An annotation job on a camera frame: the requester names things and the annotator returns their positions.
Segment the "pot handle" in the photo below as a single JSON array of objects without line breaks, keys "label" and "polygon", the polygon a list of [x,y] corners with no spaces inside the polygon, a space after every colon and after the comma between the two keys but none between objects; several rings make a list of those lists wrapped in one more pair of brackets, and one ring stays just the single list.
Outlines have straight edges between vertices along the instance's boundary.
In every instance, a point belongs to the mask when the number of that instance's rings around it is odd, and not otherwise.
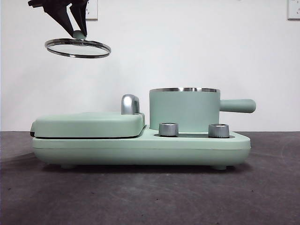
[{"label": "pot handle", "polygon": [[256,109],[255,101],[251,99],[221,100],[220,111],[235,113],[253,113]]}]

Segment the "rubber foot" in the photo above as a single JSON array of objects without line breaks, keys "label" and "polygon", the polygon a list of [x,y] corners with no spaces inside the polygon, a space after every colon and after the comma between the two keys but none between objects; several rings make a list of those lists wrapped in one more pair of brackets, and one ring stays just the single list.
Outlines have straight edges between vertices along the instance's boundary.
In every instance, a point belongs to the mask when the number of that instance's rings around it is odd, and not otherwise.
[{"label": "rubber foot", "polygon": [[60,165],[62,169],[73,169],[76,165]]},{"label": "rubber foot", "polygon": [[211,165],[210,167],[214,170],[226,170],[226,165]]}]

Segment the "mint green pot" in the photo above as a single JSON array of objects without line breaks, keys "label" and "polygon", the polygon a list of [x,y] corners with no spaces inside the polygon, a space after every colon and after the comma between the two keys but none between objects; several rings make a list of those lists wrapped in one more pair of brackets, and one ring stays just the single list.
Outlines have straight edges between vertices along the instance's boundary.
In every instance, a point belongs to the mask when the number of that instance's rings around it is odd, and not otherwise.
[{"label": "mint green pot", "polygon": [[150,90],[150,129],[163,122],[179,124],[180,132],[207,132],[219,123],[219,112],[252,113],[251,99],[220,100],[220,90],[208,88],[163,88]]}]

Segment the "stainless steel rim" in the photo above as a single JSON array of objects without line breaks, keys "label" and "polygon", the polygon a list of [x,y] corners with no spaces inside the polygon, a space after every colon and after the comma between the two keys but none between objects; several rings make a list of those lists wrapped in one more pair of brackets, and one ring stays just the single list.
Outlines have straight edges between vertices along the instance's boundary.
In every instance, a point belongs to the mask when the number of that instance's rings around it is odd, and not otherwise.
[{"label": "stainless steel rim", "polygon": [[[81,54],[70,54],[67,52],[59,52],[56,50],[52,50],[49,47],[54,45],[83,45],[83,46],[92,46],[95,48],[101,48],[105,50],[107,53],[105,54],[99,54],[99,55],[81,55]],[[69,39],[69,38],[60,38],[60,39],[53,39],[49,40],[45,43],[46,49],[54,54],[67,56],[67,57],[73,57],[73,58],[85,58],[85,59],[97,59],[97,58],[104,58],[106,56],[109,56],[109,54],[112,52],[111,48],[108,45],[102,44],[97,41],[87,41],[82,39]]]},{"label": "stainless steel rim", "polygon": [[220,93],[219,89],[213,89],[213,88],[158,88],[158,89],[152,89],[150,92],[164,92],[164,91],[191,91],[191,92],[215,92]]}]

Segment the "glass lid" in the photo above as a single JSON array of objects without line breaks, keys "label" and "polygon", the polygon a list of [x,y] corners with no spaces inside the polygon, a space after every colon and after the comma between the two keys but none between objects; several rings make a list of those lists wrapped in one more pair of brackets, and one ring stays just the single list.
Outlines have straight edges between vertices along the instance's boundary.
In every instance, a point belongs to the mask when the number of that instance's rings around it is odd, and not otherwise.
[{"label": "glass lid", "polygon": [[104,58],[111,53],[109,46],[83,39],[53,39],[47,41],[45,47],[51,53],[74,58]]}]

